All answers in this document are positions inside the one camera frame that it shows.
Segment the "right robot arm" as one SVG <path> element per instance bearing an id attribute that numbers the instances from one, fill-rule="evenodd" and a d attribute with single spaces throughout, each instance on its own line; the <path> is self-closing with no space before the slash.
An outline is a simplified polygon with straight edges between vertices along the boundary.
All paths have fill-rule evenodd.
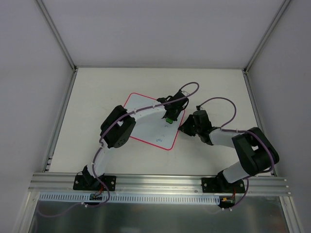
<path id="1" fill-rule="evenodd" d="M 207 145 L 236 151 L 238 162 L 220 171 L 212 180 L 202 182 L 205 193 L 233 192 L 243 179 L 270 172 L 279 162 L 277 151 L 258 127 L 247 131 L 214 127 L 205 112 L 197 111 L 189 115 L 178 130 L 188 136 L 197 135 Z"/>

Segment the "pink framed whiteboard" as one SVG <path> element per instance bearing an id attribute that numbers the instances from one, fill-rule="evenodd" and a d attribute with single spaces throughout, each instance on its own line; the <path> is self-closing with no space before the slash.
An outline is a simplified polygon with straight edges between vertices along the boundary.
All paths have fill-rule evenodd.
<path id="1" fill-rule="evenodd" d="M 177 121 L 170 124 L 164 118 L 166 113 L 164 106 L 155 108 L 157 104 L 159 102 L 156 99 L 139 93 L 131 93 L 128 96 L 124 108 L 128 112 L 135 111 L 131 117 L 136 121 L 131 137 L 164 150 L 171 150 L 185 111 L 181 111 Z"/>

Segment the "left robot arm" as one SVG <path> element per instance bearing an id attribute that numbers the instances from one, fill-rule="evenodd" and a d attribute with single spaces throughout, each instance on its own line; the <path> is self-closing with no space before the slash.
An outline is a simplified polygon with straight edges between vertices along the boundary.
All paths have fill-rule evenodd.
<path id="1" fill-rule="evenodd" d="M 90 164 L 83 168 L 84 184 L 91 190 L 101 185 L 114 150 L 127 143 L 130 137 L 147 144 L 170 150 L 184 116 L 183 106 L 156 104 L 131 112 L 118 105 L 101 125 L 100 147 Z"/>

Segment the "green whiteboard eraser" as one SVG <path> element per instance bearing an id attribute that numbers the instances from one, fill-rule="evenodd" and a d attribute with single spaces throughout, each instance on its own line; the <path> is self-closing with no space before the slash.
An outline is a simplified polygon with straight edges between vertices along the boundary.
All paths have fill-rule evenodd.
<path id="1" fill-rule="evenodd" d="M 172 124 L 172 123 L 173 123 L 173 120 L 167 117 L 167 118 L 166 118 L 166 122 L 169 123 L 169 124 Z"/>

